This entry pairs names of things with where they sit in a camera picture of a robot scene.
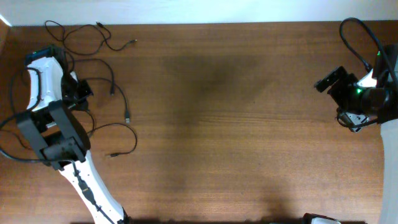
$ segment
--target cable plug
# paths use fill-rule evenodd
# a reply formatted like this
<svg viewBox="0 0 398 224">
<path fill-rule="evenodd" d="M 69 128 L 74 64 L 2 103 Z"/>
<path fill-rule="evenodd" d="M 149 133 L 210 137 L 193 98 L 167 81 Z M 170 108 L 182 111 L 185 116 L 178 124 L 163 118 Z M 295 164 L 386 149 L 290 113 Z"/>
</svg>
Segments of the cable plug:
<svg viewBox="0 0 398 224">
<path fill-rule="evenodd" d="M 100 23 L 100 22 L 96 22 L 96 23 L 97 23 L 97 26 L 99 26 L 100 28 L 104 28 L 104 25 L 102 23 Z"/>
<path fill-rule="evenodd" d="M 125 120 L 126 124 L 130 123 L 130 112 L 129 112 L 129 110 L 126 110 L 124 112 L 124 120 Z"/>
<path fill-rule="evenodd" d="M 112 153 L 112 154 L 107 155 L 107 157 L 112 158 L 112 157 L 116 157 L 118 155 L 120 155 L 120 154 L 119 153 Z"/>
<path fill-rule="evenodd" d="M 368 63 L 364 63 L 364 65 L 365 65 L 365 70 L 366 70 L 367 72 L 371 72 L 371 70 L 373 69 L 373 68 L 372 68 L 372 65 L 370 65 L 370 64 L 368 64 Z"/>
<path fill-rule="evenodd" d="M 114 84 L 113 84 L 113 83 L 111 84 L 111 90 L 109 91 L 109 94 L 110 94 L 111 96 L 114 95 Z"/>
<path fill-rule="evenodd" d="M 93 193 L 93 191 L 87 186 L 86 183 L 84 183 L 84 184 L 86 185 L 86 188 L 85 188 L 85 189 L 83 189 L 82 187 L 80 187 L 80 184 L 79 184 L 79 187 L 80 187 L 80 189 L 81 189 L 81 192 L 83 193 L 83 195 L 85 196 L 85 198 L 86 198 L 89 202 L 91 202 L 93 205 L 95 205 L 96 202 L 95 202 L 95 199 L 94 199 L 94 193 Z"/>
</svg>

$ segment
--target white robotic arm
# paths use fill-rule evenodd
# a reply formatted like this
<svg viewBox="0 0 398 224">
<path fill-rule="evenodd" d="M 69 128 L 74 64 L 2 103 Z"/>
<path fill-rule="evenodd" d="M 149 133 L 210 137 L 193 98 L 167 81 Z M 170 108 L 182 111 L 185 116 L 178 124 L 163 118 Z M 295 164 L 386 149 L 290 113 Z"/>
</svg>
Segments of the white robotic arm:
<svg viewBox="0 0 398 224">
<path fill-rule="evenodd" d="M 384 186 L 379 224 L 398 223 L 398 119 L 381 124 Z"/>
<path fill-rule="evenodd" d="M 79 196 L 86 204 L 88 210 L 94 218 L 95 223 L 122 223 L 124 220 L 124 210 L 122 206 L 113 199 L 110 192 L 107 190 L 104 182 L 102 181 L 100 175 L 97 173 L 93 160 L 91 158 L 90 150 L 86 153 L 86 161 L 75 162 L 76 169 L 79 172 L 79 176 L 82 180 L 84 180 L 87 186 L 93 193 L 94 199 L 98 207 L 93 205 L 87 198 L 84 196 L 84 189 L 82 190 L 79 186 L 79 181 L 75 176 L 75 170 L 73 168 L 73 164 L 69 164 L 63 167 L 63 170 L 60 170 L 60 173 L 72 184 L 72 186 L 76 189 Z"/>
</svg>

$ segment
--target white wall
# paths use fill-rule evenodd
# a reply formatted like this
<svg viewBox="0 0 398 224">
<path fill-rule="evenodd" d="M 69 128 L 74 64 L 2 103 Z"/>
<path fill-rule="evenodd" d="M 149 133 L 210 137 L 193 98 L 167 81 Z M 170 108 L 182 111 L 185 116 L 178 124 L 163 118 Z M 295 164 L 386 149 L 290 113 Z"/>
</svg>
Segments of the white wall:
<svg viewBox="0 0 398 224">
<path fill-rule="evenodd" d="M 0 0 L 13 26 L 398 19 L 397 0 Z"/>
</svg>

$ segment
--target cable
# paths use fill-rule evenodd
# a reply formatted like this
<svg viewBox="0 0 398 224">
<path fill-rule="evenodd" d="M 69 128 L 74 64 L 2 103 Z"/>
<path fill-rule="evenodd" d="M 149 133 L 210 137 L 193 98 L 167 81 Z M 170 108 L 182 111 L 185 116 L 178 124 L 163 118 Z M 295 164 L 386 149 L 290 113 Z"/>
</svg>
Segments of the cable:
<svg viewBox="0 0 398 224">
<path fill-rule="evenodd" d="M 94 115 L 91 113 L 90 110 L 76 110 L 76 111 L 85 112 L 86 114 L 88 114 L 88 116 L 90 116 L 91 122 L 92 122 L 92 128 L 91 128 L 91 131 L 87 132 L 87 134 L 89 134 L 88 137 L 91 138 L 93 136 L 93 134 L 94 134 L 94 131 L 92 131 L 92 130 L 94 130 L 95 127 L 96 127 L 96 120 L 94 118 Z"/>
<path fill-rule="evenodd" d="M 73 163 L 73 170 L 74 172 L 74 176 L 77 178 L 78 181 L 78 186 L 81 190 L 81 193 L 83 194 L 83 196 L 87 199 L 87 201 L 89 201 L 92 205 L 95 206 L 95 208 L 97 209 L 97 212 L 101 212 L 101 214 L 112 224 L 114 224 L 114 222 L 112 221 L 112 219 L 107 216 L 107 214 L 102 210 L 102 208 L 97 204 L 97 202 L 95 201 L 95 197 L 94 197 L 94 193 L 93 191 L 89 188 L 88 184 L 80 177 L 79 175 L 79 170 L 76 168 L 76 164 Z"/>
<path fill-rule="evenodd" d="M 95 129 L 92 129 L 91 131 L 88 131 L 87 134 L 93 133 L 94 131 L 96 131 L 96 130 L 98 130 L 98 129 L 105 128 L 105 127 L 108 127 L 108 126 L 111 126 L 111 125 L 121 125 L 121 126 L 124 126 L 124 127 L 128 128 L 128 129 L 130 129 L 130 131 L 131 131 L 131 132 L 133 133 L 133 135 L 134 135 L 134 138 L 135 138 L 135 140 L 136 140 L 136 143 L 134 144 L 134 146 L 132 147 L 132 149 L 131 149 L 130 151 L 128 151 L 128 152 L 114 152 L 114 153 L 110 154 L 109 157 L 116 157 L 116 156 L 126 155 L 126 154 L 130 154 L 130 153 L 134 152 L 134 151 L 136 150 L 137 143 L 138 143 L 137 133 L 135 132 L 135 130 L 133 130 L 130 126 L 128 126 L 128 125 L 126 125 L 126 124 L 123 124 L 123 123 L 109 123 L 109 124 L 104 124 L 104 125 L 102 125 L 102 126 L 100 126 L 100 127 L 97 127 L 97 128 L 95 128 Z"/>
<path fill-rule="evenodd" d="M 13 131 L 10 131 L 10 130 L 0 130 L 0 132 L 5 132 L 5 133 L 9 133 L 9 134 L 12 134 L 17 140 L 18 140 L 18 142 L 19 142 L 19 144 L 24 148 L 24 149 L 28 149 L 28 150 L 32 150 L 32 148 L 30 148 L 29 146 L 26 146 L 25 144 L 24 144 L 24 142 L 22 141 L 22 138 L 17 134 L 17 133 L 15 133 L 15 132 L 13 132 Z"/>
<path fill-rule="evenodd" d="M 345 46 L 346 46 L 357 58 L 359 58 L 359 59 L 362 61 L 362 63 L 363 63 L 364 66 L 365 66 L 366 71 L 370 72 L 370 71 L 372 70 L 372 66 L 371 66 L 369 63 L 367 63 L 367 61 L 365 61 L 365 59 L 364 59 L 362 56 L 360 56 L 360 54 L 357 53 L 357 52 L 350 46 L 350 44 L 347 42 L 347 40 L 346 40 L 345 37 L 344 37 L 344 34 L 343 34 L 343 26 L 344 26 L 344 24 L 346 24 L 346 23 L 349 22 L 349 21 L 356 22 L 357 24 L 359 24 L 359 25 L 366 31 L 366 33 L 368 33 L 368 35 L 372 38 L 372 40 L 374 41 L 374 43 L 377 45 L 377 48 L 379 49 L 379 51 L 380 51 L 382 57 L 383 57 L 384 60 L 386 61 L 386 64 L 387 64 L 387 67 L 388 67 L 388 71 L 389 71 L 389 73 L 390 73 L 390 76 L 391 76 L 392 81 L 393 81 L 394 86 L 395 86 L 394 88 L 395 88 L 395 90 L 398 90 L 398 78 L 395 76 L 394 69 L 392 69 L 392 66 L 391 66 L 390 61 L 388 60 L 387 54 L 386 54 L 386 52 L 384 51 L 384 48 L 383 48 L 383 46 L 381 45 L 379 39 L 374 35 L 374 33 L 372 32 L 372 30 L 371 30 L 364 22 L 362 22 L 361 20 L 359 20 L 359 19 L 357 19 L 357 18 L 353 18 L 353 17 L 347 18 L 347 19 L 345 19 L 345 20 L 343 20 L 343 21 L 341 22 L 339 33 L 340 33 L 340 37 L 341 37 L 342 41 L 344 42 Z"/>
<path fill-rule="evenodd" d="M 345 128 L 363 128 L 363 127 L 366 127 L 366 126 L 369 126 L 369 125 L 371 125 L 371 124 L 374 124 L 374 123 L 378 122 L 378 119 L 376 118 L 376 119 L 373 119 L 373 120 L 371 120 L 371 121 L 367 121 L 367 122 L 362 123 L 362 124 L 347 125 L 347 124 L 345 124 L 345 123 L 343 123 L 343 122 L 340 121 L 340 118 L 341 118 L 341 116 L 343 116 L 343 115 L 344 115 L 343 113 L 340 113 L 340 114 L 336 117 L 336 120 L 337 120 L 337 122 L 338 122 L 341 126 L 343 126 L 343 127 L 345 127 Z"/>
<path fill-rule="evenodd" d="M 40 76 L 40 71 L 37 70 L 36 68 L 24 68 L 22 71 L 24 70 L 33 70 L 36 72 L 37 78 L 38 78 L 38 92 L 37 92 L 37 101 L 36 103 L 30 107 L 29 109 L 26 109 L 23 112 L 19 112 L 19 113 L 13 113 L 10 117 L 6 118 L 4 121 L 1 121 L 0 123 L 0 131 L 2 131 L 2 128 L 10 121 L 12 121 L 13 119 L 15 119 L 16 117 L 20 116 L 21 114 L 27 112 L 27 111 L 32 111 L 37 105 L 39 105 L 40 103 L 40 96 L 41 96 L 41 92 L 42 92 L 42 85 L 41 85 L 41 76 Z M 39 162 L 73 162 L 72 160 L 68 160 L 68 159 L 22 159 L 22 158 L 18 158 L 15 156 L 12 156 L 10 154 L 8 154 L 1 146 L 0 146 L 0 153 L 8 158 L 11 159 L 13 161 L 17 161 L 17 162 L 25 162 L 25 163 L 39 163 Z"/>
<path fill-rule="evenodd" d="M 68 52 L 68 51 L 66 51 L 66 50 L 64 50 L 63 51 L 64 52 L 64 54 L 65 54 L 65 61 L 67 62 L 67 67 L 69 68 L 69 62 L 68 62 L 68 60 L 66 60 L 66 55 L 69 55 L 69 57 L 71 58 L 71 60 L 72 60 L 72 68 L 71 69 L 69 69 L 69 74 L 71 73 L 71 72 L 73 72 L 74 71 L 74 69 L 75 69 L 75 59 L 73 58 L 73 56 L 72 56 L 72 54 L 70 53 L 70 52 Z"/>
<path fill-rule="evenodd" d="M 49 23 L 49 22 L 52 22 L 52 23 L 58 25 L 59 27 L 61 27 L 61 29 L 62 29 L 62 38 L 60 38 L 60 39 L 57 38 L 57 37 L 50 31 L 50 29 L 49 29 L 49 27 L 48 27 L 48 25 L 47 25 L 47 23 Z M 78 27 L 78 28 L 76 28 L 76 29 L 74 29 L 74 30 L 71 30 L 71 31 L 69 31 L 69 32 L 66 32 L 65 27 L 64 27 L 63 25 L 59 24 L 58 22 L 55 22 L 55 21 L 45 21 L 45 22 L 44 22 L 44 27 L 45 27 L 45 29 L 47 30 L 47 32 L 48 32 L 56 41 L 61 42 L 62 45 L 63 45 L 63 47 L 64 47 L 65 49 L 67 49 L 69 52 L 71 52 L 71 53 L 73 53 L 73 54 L 76 54 L 76 55 L 89 56 L 89 55 L 97 54 L 97 53 L 100 51 L 100 48 L 103 46 L 104 43 L 106 44 L 106 46 L 107 46 L 109 49 L 111 49 L 111 50 L 113 50 L 113 51 L 120 51 L 120 50 L 123 50 L 124 48 L 126 48 L 129 44 L 133 44 L 133 43 L 137 42 L 137 40 L 130 40 L 130 41 L 126 42 L 122 47 L 120 47 L 120 48 L 118 48 L 118 49 L 115 49 L 115 48 L 111 47 L 111 46 L 109 45 L 109 43 L 108 43 L 108 40 L 112 37 L 111 32 L 110 32 L 104 25 L 102 25 L 102 23 L 100 23 L 100 22 L 97 22 L 96 25 L 97 25 L 99 28 L 104 29 L 104 30 L 108 33 L 109 36 L 108 36 L 108 37 L 105 37 L 104 33 L 103 33 L 99 28 L 97 28 L 96 26 L 91 25 L 91 24 L 83 25 L 83 26 L 80 26 L 80 27 Z M 102 36 L 102 38 L 103 38 L 103 40 L 99 43 L 98 48 L 97 48 L 94 52 L 90 52 L 90 53 L 76 52 L 76 51 L 70 49 L 69 47 L 67 47 L 67 45 L 66 45 L 66 43 L 65 43 L 65 41 L 68 39 L 68 37 L 69 37 L 70 34 L 72 34 L 72 33 L 74 33 L 74 32 L 77 32 L 77 31 L 79 31 L 80 29 L 82 29 L 82 28 L 84 28 L 84 27 L 92 27 L 92 28 L 94 28 L 95 30 L 97 30 L 97 31 L 101 34 L 101 36 Z"/>
<path fill-rule="evenodd" d="M 75 68 L 75 62 L 100 61 L 100 62 L 104 63 L 107 66 L 107 68 L 109 69 L 109 71 L 111 72 L 111 90 L 109 91 L 109 94 L 111 96 L 114 95 L 114 86 L 115 86 L 114 73 L 113 73 L 112 67 L 108 63 L 106 63 L 104 60 L 102 60 L 100 58 L 88 58 L 88 59 L 78 59 L 78 60 L 74 60 L 73 57 L 71 57 L 71 58 L 72 58 L 72 62 L 73 62 L 73 68 Z"/>
<path fill-rule="evenodd" d="M 24 74 L 24 71 L 26 71 L 26 70 L 33 70 L 33 71 L 35 71 L 36 73 L 37 72 L 39 72 L 36 68 L 24 68 L 24 69 L 22 69 L 20 72 L 16 72 L 12 77 L 11 77 L 11 80 L 10 80 L 10 82 L 9 82 L 9 100 L 10 100 L 10 106 L 11 106 L 11 111 L 12 111 L 12 113 L 14 114 L 14 113 L 16 113 L 16 109 L 15 109 L 15 105 L 14 105 L 14 97 L 13 97 L 13 95 L 12 95 L 12 92 L 13 92 L 13 88 L 14 88 L 14 81 L 15 81 L 15 78 L 17 77 L 17 75 L 18 74 L 20 74 L 21 75 L 21 78 L 23 77 L 23 74 Z M 41 91 L 41 79 L 40 79 L 40 76 L 39 76 L 39 92 Z M 41 100 L 41 97 L 40 97 L 40 95 L 37 97 L 37 101 L 40 101 Z"/>
<path fill-rule="evenodd" d="M 89 78 L 84 78 L 82 80 L 103 80 L 103 81 L 107 81 L 107 82 L 112 83 L 111 80 L 109 80 L 107 78 L 100 78 L 100 77 L 89 77 Z M 120 91 L 120 93 L 123 96 L 123 99 L 124 99 L 124 119 L 125 119 L 125 122 L 128 124 L 128 123 L 130 123 L 130 112 L 129 112 L 129 107 L 128 107 L 128 103 L 127 103 L 127 98 L 124 95 L 124 92 L 122 91 L 120 86 L 118 86 L 116 83 L 114 83 L 114 85 Z"/>
</svg>

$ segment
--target wood grain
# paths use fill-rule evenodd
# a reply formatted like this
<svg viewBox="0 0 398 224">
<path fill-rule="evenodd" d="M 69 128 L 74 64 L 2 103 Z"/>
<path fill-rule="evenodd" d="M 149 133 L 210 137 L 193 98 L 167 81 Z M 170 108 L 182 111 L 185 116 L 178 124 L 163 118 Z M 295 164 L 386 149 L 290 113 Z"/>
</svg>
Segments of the wood grain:
<svg viewBox="0 0 398 224">
<path fill-rule="evenodd" d="M 0 55 L 4 44 L 6 43 L 7 34 L 8 34 L 9 27 L 0 20 Z"/>
<path fill-rule="evenodd" d="M 383 43 L 398 41 L 398 22 L 369 22 Z M 275 220 L 305 212 L 376 223 L 382 198 L 379 126 L 358 134 L 340 127 L 336 105 L 313 84 L 339 65 L 364 75 L 338 36 L 337 22 L 109 26 L 111 44 L 138 39 L 121 52 L 95 57 L 114 69 L 129 100 L 134 139 L 124 128 L 91 140 L 96 167 L 133 218 L 190 221 Z M 377 52 L 364 32 L 347 38 L 371 62 Z M 68 41 L 94 49 L 90 29 Z M 10 76 L 28 52 L 55 43 L 43 27 L 12 27 L 0 61 L 1 118 L 11 114 Z M 84 77 L 109 77 L 100 63 L 76 65 Z M 29 87 L 20 80 L 18 108 Z M 98 124 L 122 122 L 123 100 L 109 84 L 90 82 Z M 76 113 L 86 129 L 90 119 Z M 7 129 L 16 129 L 10 124 Z M 34 157 L 1 133 L 2 146 Z M 72 186 L 43 165 L 0 157 L 1 223 L 91 222 Z"/>
</svg>

